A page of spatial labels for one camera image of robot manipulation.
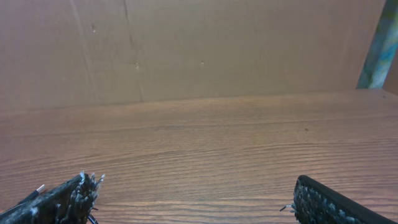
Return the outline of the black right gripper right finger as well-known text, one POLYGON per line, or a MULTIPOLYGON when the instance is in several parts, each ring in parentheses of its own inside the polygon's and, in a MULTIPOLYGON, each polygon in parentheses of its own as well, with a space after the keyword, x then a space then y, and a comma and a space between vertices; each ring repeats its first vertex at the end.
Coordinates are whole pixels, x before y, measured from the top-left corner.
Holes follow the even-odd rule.
POLYGON ((307 175, 300 175, 289 209, 300 224, 397 224, 307 175))

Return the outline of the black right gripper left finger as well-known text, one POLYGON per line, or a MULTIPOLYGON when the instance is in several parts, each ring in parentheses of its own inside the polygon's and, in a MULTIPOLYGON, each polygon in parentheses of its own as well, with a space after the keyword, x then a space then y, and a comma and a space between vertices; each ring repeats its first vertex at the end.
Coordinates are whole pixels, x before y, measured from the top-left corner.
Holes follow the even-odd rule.
POLYGON ((80 172, 59 186, 42 185, 18 204, 1 213, 1 224, 98 224, 95 210, 98 189, 105 175, 80 172))

